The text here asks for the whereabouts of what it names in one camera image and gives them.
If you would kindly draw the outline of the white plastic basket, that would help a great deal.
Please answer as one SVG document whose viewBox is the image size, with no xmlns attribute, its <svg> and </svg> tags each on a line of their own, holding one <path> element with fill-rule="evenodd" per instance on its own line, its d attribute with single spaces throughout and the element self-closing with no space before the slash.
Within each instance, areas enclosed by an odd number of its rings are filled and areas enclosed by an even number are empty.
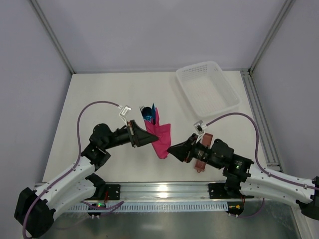
<svg viewBox="0 0 319 239">
<path fill-rule="evenodd" d="M 241 104 L 241 98 L 220 66 L 205 61 L 182 67 L 176 78 L 197 116 L 225 114 Z"/>
</svg>

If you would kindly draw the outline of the aluminium frame post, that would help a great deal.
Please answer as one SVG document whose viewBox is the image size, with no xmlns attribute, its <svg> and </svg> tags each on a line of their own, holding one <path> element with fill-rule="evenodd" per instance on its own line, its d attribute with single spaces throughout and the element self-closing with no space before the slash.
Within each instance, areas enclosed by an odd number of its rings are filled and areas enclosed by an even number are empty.
<svg viewBox="0 0 319 239">
<path fill-rule="evenodd" d="M 53 44 L 54 48 L 56 49 L 58 55 L 60 56 L 61 60 L 63 61 L 64 65 L 68 69 L 71 75 L 75 74 L 76 71 L 74 70 L 71 62 L 69 61 L 62 45 L 60 44 L 53 28 L 51 27 L 47 17 L 45 16 L 39 2 L 37 0 L 29 0 L 28 1 L 31 8 L 33 9 L 35 15 L 39 19 L 41 25 L 43 26 L 46 34 L 48 35 L 51 43 Z"/>
<path fill-rule="evenodd" d="M 264 38 L 259 50 L 257 51 L 256 56 L 254 57 L 252 64 L 249 68 L 249 73 L 252 74 L 259 62 L 261 61 L 263 55 L 266 53 L 267 49 L 269 48 L 270 44 L 274 40 L 275 36 L 277 35 L 279 29 L 281 28 L 285 18 L 289 14 L 291 8 L 293 7 L 295 0 L 285 0 L 282 7 L 280 8 L 277 16 L 274 19 L 270 29 L 268 30 L 266 37 Z"/>
</svg>

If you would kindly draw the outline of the right controller board black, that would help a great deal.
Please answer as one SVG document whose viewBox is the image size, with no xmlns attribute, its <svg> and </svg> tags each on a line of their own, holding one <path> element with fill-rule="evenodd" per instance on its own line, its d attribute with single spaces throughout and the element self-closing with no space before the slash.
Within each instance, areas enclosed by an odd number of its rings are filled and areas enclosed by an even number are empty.
<svg viewBox="0 0 319 239">
<path fill-rule="evenodd" d="M 228 205 L 228 209 L 226 211 L 228 216 L 240 217 L 240 215 L 244 211 L 244 205 Z"/>
</svg>

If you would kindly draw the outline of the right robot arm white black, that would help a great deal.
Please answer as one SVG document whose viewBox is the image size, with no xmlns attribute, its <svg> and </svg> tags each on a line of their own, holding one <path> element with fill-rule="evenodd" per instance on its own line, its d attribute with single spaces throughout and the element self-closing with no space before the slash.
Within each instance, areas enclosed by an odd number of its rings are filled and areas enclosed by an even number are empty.
<svg viewBox="0 0 319 239">
<path fill-rule="evenodd" d="M 226 177 L 224 189 L 230 198 L 262 197 L 301 210 L 311 219 L 319 218 L 319 179 L 302 179 L 271 169 L 261 169 L 256 162 L 237 155 L 220 139 L 211 147 L 197 141 L 193 134 L 187 141 L 171 146 L 168 153 L 181 162 L 198 159 L 221 169 Z"/>
</svg>

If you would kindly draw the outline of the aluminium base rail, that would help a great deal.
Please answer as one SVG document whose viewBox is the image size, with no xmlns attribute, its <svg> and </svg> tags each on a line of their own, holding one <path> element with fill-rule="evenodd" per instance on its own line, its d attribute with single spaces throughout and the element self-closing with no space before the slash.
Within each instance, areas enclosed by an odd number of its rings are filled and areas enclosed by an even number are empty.
<svg viewBox="0 0 319 239">
<path fill-rule="evenodd" d="M 120 184 L 120 200 L 210 199 L 208 184 L 216 182 L 115 182 Z"/>
</svg>

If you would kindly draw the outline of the right side aluminium rail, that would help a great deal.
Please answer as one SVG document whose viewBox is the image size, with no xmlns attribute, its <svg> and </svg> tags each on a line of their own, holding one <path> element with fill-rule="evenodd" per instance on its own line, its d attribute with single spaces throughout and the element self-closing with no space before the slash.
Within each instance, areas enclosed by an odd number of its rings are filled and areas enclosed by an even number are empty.
<svg viewBox="0 0 319 239">
<path fill-rule="evenodd" d="M 253 117 L 259 130 L 260 141 L 266 157 L 267 165 L 270 167 L 280 167 L 278 152 L 271 136 L 270 129 L 262 109 L 261 101 L 253 82 L 253 77 L 248 69 L 241 69 L 240 74 L 244 83 Z"/>
</svg>

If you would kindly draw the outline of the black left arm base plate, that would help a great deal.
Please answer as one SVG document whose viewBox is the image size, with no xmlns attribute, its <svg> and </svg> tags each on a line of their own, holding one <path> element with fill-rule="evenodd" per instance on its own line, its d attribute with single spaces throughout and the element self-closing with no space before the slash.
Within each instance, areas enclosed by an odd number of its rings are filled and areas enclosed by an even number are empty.
<svg viewBox="0 0 319 239">
<path fill-rule="evenodd" d="M 87 200 L 97 201 L 118 201 L 120 199 L 121 185 L 120 184 L 103 184 L 96 188 L 92 197 Z"/>
</svg>

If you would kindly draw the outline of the blue metallic fork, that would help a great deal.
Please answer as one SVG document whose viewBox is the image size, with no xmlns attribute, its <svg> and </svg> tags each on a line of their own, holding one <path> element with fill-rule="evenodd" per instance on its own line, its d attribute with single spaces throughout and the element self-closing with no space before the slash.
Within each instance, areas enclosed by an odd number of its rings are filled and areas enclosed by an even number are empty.
<svg viewBox="0 0 319 239">
<path fill-rule="evenodd" d="M 141 106 L 141 107 L 139 107 L 139 109 L 140 109 L 140 112 L 141 112 L 141 114 L 142 114 L 142 116 L 144 117 L 145 116 L 145 107 L 144 106 Z"/>
</svg>

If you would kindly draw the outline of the pink paper napkin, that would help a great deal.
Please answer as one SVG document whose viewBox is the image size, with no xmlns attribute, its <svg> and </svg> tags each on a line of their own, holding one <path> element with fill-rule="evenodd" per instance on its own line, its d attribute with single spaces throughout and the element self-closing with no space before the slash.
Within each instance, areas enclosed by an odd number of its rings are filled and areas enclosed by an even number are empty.
<svg viewBox="0 0 319 239">
<path fill-rule="evenodd" d="M 167 150 L 171 146 L 171 124 L 160 125 L 160 116 L 158 109 L 155 108 L 156 123 L 144 121 L 147 132 L 158 137 L 158 140 L 152 143 L 156 155 L 159 159 L 166 159 L 168 156 Z"/>
</svg>

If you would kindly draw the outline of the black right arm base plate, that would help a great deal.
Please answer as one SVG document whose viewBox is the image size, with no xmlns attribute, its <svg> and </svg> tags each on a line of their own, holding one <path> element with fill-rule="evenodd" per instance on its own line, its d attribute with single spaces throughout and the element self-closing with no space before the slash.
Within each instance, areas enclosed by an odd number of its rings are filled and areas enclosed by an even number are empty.
<svg viewBox="0 0 319 239">
<path fill-rule="evenodd" d="M 217 182 L 217 183 L 209 183 L 208 184 L 208 193 L 210 199 L 252 199 L 254 196 L 243 196 L 243 195 L 235 195 L 230 196 L 225 190 L 225 183 L 224 182 Z"/>
</svg>

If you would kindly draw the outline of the left controller board black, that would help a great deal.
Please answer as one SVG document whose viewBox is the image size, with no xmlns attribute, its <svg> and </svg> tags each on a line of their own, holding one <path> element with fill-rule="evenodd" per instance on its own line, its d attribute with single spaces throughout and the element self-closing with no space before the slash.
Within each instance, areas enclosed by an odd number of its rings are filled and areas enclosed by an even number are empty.
<svg viewBox="0 0 319 239">
<path fill-rule="evenodd" d="M 106 205 L 104 203 L 93 203 L 90 207 L 88 207 L 88 215 L 91 219 L 99 219 L 101 214 L 106 210 Z"/>
</svg>

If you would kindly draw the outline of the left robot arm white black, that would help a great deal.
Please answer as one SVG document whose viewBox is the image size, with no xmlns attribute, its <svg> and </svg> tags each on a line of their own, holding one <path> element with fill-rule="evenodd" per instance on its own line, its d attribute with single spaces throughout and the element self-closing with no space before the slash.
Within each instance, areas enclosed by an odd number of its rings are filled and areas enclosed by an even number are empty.
<svg viewBox="0 0 319 239">
<path fill-rule="evenodd" d="M 104 124 L 94 127 L 89 144 L 65 171 L 37 189 L 21 191 L 14 218 L 22 225 L 26 239 L 39 238 L 71 206 L 90 198 L 99 199 L 106 182 L 95 172 L 111 157 L 107 149 L 130 143 L 141 147 L 158 141 L 158 137 L 140 128 L 134 120 L 111 131 Z"/>
</svg>

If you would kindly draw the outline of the left aluminium frame post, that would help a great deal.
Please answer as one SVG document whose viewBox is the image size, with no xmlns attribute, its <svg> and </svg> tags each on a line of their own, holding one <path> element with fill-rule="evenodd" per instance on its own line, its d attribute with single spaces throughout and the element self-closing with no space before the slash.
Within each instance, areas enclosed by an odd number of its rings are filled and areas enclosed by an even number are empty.
<svg viewBox="0 0 319 239">
<path fill-rule="evenodd" d="M 58 55 L 60 56 L 61 60 L 63 61 L 64 65 L 68 69 L 71 75 L 75 74 L 76 71 L 74 70 L 71 62 L 69 61 L 62 45 L 60 44 L 53 28 L 51 27 L 47 17 L 45 16 L 39 2 L 37 0 L 29 0 L 28 1 L 31 8 L 33 9 L 35 15 L 39 19 L 41 25 L 43 26 L 46 34 L 48 35 L 51 43 L 53 44 L 54 48 L 56 49 Z"/>
</svg>

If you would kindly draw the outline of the brown utensil tray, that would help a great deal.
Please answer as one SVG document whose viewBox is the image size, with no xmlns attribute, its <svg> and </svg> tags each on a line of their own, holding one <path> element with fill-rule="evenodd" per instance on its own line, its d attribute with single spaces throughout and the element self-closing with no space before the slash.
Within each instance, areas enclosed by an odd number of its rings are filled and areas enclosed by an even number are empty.
<svg viewBox="0 0 319 239">
<path fill-rule="evenodd" d="M 203 144 L 204 146 L 210 147 L 212 144 L 212 140 L 213 140 L 213 135 L 206 133 L 200 140 L 200 143 Z M 197 160 L 195 163 L 194 169 L 196 170 L 197 173 L 201 173 L 205 171 L 205 167 L 206 167 L 206 163 L 200 160 Z"/>
</svg>

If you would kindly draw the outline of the controller board black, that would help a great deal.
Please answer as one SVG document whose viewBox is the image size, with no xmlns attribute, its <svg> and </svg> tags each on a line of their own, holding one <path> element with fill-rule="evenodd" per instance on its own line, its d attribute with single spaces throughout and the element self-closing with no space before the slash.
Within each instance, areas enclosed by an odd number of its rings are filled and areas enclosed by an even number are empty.
<svg viewBox="0 0 319 239">
<path fill-rule="evenodd" d="M 228 209 L 226 211 L 228 216 L 240 217 L 240 215 L 244 211 L 244 205 L 228 205 Z"/>
<path fill-rule="evenodd" d="M 93 203 L 90 207 L 88 207 L 88 215 L 91 219 L 99 219 L 101 214 L 106 210 L 106 205 L 104 203 Z"/>
</svg>

